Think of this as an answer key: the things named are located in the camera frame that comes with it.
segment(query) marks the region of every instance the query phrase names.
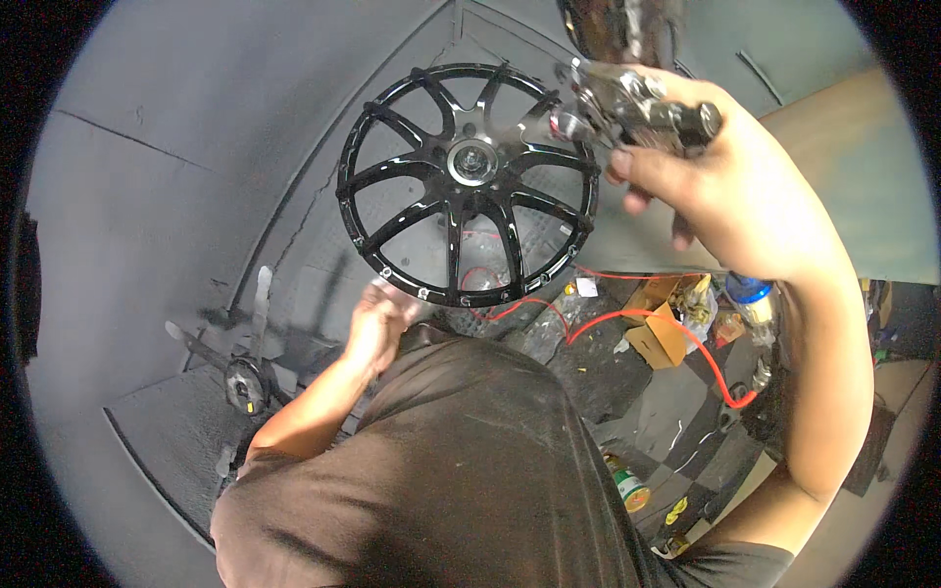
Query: white sticker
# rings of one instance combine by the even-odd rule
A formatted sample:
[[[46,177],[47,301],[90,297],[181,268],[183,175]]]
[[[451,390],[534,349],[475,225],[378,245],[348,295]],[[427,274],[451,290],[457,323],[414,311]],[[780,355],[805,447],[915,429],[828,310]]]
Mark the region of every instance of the white sticker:
[[[594,278],[575,278],[575,289],[579,291],[579,296],[584,298],[594,298],[598,295]]]

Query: hand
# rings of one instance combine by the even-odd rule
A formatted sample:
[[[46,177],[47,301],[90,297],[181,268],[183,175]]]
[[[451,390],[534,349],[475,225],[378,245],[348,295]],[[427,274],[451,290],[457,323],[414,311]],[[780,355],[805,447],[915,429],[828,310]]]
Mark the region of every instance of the hand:
[[[418,315],[418,300],[388,282],[374,280],[353,310],[350,338],[341,361],[370,380],[395,360],[399,339]]]
[[[852,273],[813,188],[757,120],[714,84],[631,67],[660,76],[665,100],[714,103],[724,122],[693,160],[638,147],[613,151],[605,176],[630,183],[628,213],[639,215],[652,198],[663,200],[677,211],[674,248],[683,250],[698,237],[723,266],[753,278],[794,283]]]

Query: t-shirt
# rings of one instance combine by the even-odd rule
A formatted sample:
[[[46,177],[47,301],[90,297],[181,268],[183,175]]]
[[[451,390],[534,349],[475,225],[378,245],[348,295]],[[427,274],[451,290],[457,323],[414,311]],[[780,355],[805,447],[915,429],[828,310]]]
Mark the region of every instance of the t-shirt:
[[[793,560],[747,543],[661,559],[558,380],[499,343],[425,347],[378,386],[334,449],[241,468],[212,519],[229,588],[754,588]]]

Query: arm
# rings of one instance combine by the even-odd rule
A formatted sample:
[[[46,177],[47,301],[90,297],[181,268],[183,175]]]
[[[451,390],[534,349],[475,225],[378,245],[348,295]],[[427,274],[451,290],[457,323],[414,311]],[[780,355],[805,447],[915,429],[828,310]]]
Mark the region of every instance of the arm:
[[[785,282],[800,325],[787,465],[702,541],[761,543],[796,555],[869,429],[872,364],[856,275],[820,200],[774,138],[720,88],[658,74],[668,99],[715,103],[723,128],[693,161],[615,151],[608,180],[630,183],[624,206],[631,214],[653,198],[672,206],[677,249],[698,238],[729,269]]]
[[[366,386],[395,359],[417,301],[386,283],[366,286],[343,355],[255,434],[246,461],[278,451],[310,459],[325,452]]]

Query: person's left arm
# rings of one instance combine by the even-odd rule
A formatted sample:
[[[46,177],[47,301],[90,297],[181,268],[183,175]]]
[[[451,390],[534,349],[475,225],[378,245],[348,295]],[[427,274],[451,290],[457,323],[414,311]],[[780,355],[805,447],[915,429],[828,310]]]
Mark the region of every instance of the person's left arm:
[[[310,459],[337,435],[369,383],[395,360],[402,332],[418,312],[387,283],[366,286],[343,355],[266,422],[248,445],[246,462],[266,452]]]

